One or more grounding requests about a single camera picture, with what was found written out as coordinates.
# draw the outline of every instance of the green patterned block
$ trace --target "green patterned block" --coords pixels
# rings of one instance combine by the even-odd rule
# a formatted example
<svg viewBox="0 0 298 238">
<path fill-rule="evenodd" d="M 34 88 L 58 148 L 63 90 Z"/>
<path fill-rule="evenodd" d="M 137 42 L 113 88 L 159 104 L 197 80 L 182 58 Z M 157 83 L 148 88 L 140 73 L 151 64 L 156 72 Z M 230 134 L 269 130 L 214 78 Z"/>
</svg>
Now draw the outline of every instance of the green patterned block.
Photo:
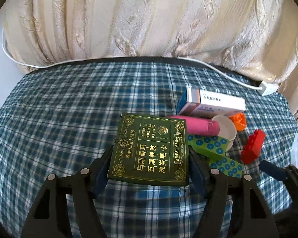
<svg viewBox="0 0 298 238">
<path fill-rule="evenodd" d="M 210 158 L 209 166 L 211 168 L 217 168 L 227 176 L 241 178 L 243 174 L 243 165 L 225 156 L 223 156 L 221 160 L 214 160 Z"/>
<path fill-rule="evenodd" d="M 214 160 L 222 160 L 225 156 L 228 140 L 220 136 L 188 135 L 188 144 L 199 154 Z"/>
</svg>

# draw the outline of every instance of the blue plaid fabric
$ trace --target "blue plaid fabric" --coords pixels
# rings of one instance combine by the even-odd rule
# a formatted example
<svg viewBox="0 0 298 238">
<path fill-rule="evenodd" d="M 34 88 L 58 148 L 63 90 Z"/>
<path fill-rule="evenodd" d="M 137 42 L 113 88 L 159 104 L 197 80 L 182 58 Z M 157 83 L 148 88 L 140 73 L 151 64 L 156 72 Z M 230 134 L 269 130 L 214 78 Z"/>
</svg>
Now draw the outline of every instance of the blue plaid fabric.
<svg viewBox="0 0 298 238">
<path fill-rule="evenodd" d="M 243 76 L 240 81 L 252 84 Z M 174 115 L 188 87 L 243 97 L 247 128 L 238 132 L 227 156 L 239 160 L 249 135 L 266 133 L 260 160 L 290 163 L 298 126 L 279 93 L 261 97 L 212 70 L 165 63 L 63 65 L 26 75 L 0 110 L 0 220 L 19 237 L 27 213 L 50 173 L 72 175 L 113 144 L 122 112 Z M 284 185 L 263 174 L 259 160 L 245 166 L 273 213 L 289 206 Z M 221 237 L 230 221 L 228 198 Z M 193 185 L 158 187 L 109 180 L 95 201 L 108 237 L 191 237 L 205 201 Z M 79 237 L 73 200 L 68 209 Z"/>
</svg>

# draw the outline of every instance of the white power adapter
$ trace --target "white power adapter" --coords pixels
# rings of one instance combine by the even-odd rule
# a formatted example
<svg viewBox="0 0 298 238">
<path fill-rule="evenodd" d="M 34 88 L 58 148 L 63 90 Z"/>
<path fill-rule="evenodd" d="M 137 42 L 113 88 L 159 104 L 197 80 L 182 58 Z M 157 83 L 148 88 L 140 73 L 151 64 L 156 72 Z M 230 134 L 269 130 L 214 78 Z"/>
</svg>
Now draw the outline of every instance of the white power adapter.
<svg viewBox="0 0 298 238">
<path fill-rule="evenodd" d="M 274 92 L 276 92 L 277 89 L 279 88 L 279 85 L 276 83 L 270 84 L 270 83 L 266 83 L 266 82 L 261 82 L 259 87 L 261 89 L 257 90 L 257 92 L 259 94 L 261 94 L 262 96 L 266 96 L 266 95 L 270 95 L 270 94 L 273 94 Z"/>
</svg>

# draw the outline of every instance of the pink block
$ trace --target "pink block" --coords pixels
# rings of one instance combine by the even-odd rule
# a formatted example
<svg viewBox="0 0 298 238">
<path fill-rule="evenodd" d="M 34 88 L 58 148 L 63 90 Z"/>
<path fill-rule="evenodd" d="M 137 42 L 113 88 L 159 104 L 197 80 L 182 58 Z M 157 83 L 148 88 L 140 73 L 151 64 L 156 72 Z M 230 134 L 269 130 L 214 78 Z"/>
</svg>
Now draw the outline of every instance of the pink block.
<svg viewBox="0 0 298 238">
<path fill-rule="evenodd" d="M 189 116 L 168 116 L 169 118 L 184 119 L 187 123 L 188 134 L 217 136 L 220 132 L 220 126 L 217 121 L 204 118 L 195 118 Z"/>
</svg>

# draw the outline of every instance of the red toy block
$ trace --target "red toy block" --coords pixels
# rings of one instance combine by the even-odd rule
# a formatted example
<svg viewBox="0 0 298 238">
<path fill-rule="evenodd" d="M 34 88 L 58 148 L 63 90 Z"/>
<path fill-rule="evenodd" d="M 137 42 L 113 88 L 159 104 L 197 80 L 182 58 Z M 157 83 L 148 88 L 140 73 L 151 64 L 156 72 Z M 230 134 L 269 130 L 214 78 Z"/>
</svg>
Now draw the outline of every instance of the red toy block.
<svg viewBox="0 0 298 238">
<path fill-rule="evenodd" d="M 262 130 L 255 130 L 254 134 L 250 135 L 241 154 L 241 160 L 244 164 L 248 165 L 259 157 L 264 139 L 265 133 Z"/>
</svg>

